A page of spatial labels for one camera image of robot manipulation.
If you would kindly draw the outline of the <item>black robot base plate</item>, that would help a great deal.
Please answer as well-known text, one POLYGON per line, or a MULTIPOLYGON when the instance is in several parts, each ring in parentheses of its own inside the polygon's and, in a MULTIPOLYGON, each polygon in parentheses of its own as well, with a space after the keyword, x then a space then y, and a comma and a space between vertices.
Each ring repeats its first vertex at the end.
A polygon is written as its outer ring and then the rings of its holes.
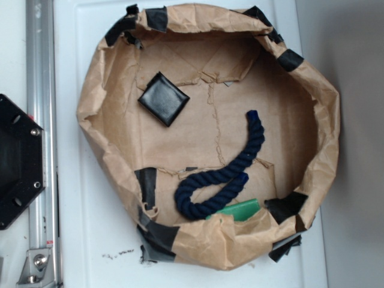
POLYGON ((45 188, 44 130, 1 95, 1 230, 8 229, 45 188))

